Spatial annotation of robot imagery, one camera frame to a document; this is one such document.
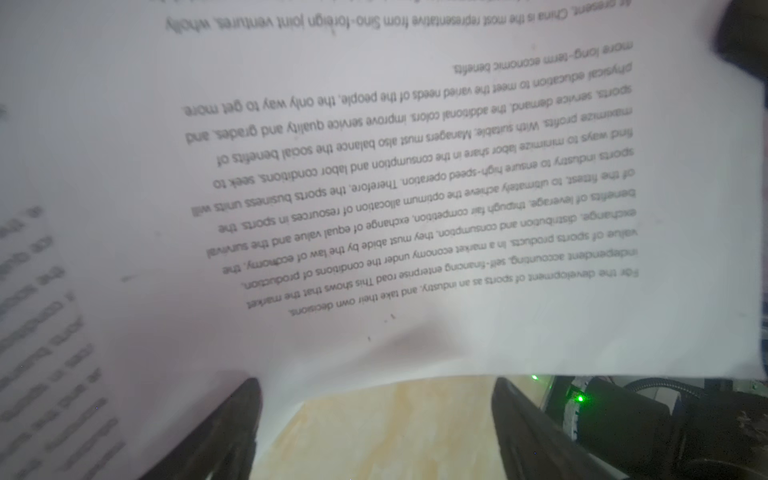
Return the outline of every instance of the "black cable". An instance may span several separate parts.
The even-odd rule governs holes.
[[[697,399],[706,395],[704,390],[697,386],[688,385],[687,383],[678,382],[677,380],[660,379],[657,377],[635,380],[634,382],[629,382],[624,388],[630,392],[639,392],[641,390],[654,388],[672,389],[696,397]]]

